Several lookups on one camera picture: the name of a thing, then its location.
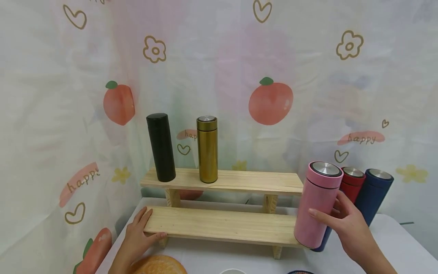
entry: white table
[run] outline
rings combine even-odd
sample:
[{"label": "white table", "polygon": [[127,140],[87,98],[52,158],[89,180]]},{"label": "white table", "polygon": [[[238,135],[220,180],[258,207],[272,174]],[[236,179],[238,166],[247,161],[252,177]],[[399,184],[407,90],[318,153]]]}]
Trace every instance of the white table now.
[{"label": "white table", "polygon": [[[166,199],[143,198],[129,219],[144,206],[166,206]],[[182,207],[260,212],[261,206],[181,201]],[[296,214],[295,208],[277,208],[278,214]],[[371,232],[379,247],[398,274],[438,273],[438,261],[427,252],[404,228],[389,216],[378,214],[371,224]],[[126,226],[97,270],[107,274],[125,237]],[[333,231],[325,250],[321,253],[306,249],[283,248],[281,260],[274,260],[270,246],[228,242],[211,242],[170,238],[163,250],[158,246],[144,256],[164,254],[178,260],[190,274],[220,274],[235,268],[246,274],[287,274],[294,270],[307,270],[314,274],[364,273],[343,251],[338,235]]]}]

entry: bread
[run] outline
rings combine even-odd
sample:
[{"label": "bread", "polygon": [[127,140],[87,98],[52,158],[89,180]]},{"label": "bread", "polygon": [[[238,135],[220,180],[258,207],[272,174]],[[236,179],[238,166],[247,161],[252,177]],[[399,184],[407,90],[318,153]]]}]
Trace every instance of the bread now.
[{"label": "bread", "polygon": [[187,274],[183,265],[166,255],[149,256],[134,263],[129,274]]}]

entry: upper shelf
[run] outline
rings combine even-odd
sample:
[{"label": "upper shelf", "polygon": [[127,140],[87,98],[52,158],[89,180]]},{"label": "upper shelf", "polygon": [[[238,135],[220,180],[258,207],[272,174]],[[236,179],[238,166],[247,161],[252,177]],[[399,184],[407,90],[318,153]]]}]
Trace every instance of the upper shelf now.
[{"label": "upper shelf", "polygon": [[219,170],[218,180],[205,184],[199,180],[199,170],[177,168],[177,176],[170,182],[160,182],[155,167],[140,181],[141,186],[164,189],[245,191],[268,195],[297,195],[303,192],[303,184],[295,173]]}]

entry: human hand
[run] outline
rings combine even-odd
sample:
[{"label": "human hand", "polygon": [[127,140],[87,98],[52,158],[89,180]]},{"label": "human hand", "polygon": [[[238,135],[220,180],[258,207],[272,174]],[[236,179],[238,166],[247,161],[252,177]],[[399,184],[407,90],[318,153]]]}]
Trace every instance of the human hand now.
[{"label": "human hand", "polygon": [[338,192],[331,216],[315,209],[309,209],[309,214],[336,231],[345,253],[367,273],[396,273],[374,240],[362,213],[342,191]]},{"label": "human hand", "polygon": [[143,255],[149,247],[167,236],[165,232],[155,233],[149,237],[145,235],[143,230],[152,215],[152,209],[146,213],[147,210],[146,206],[143,207],[135,215],[132,223],[126,227],[125,239],[114,258],[109,274],[126,273],[131,264]]}]

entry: lower shelf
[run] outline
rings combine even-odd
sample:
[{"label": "lower shelf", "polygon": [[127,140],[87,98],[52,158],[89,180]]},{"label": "lower shelf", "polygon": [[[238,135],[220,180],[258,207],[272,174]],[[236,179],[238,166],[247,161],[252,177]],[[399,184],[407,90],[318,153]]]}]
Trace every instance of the lower shelf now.
[{"label": "lower shelf", "polygon": [[150,206],[145,232],[170,237],[304,248],[294,237],[295,216]]}]

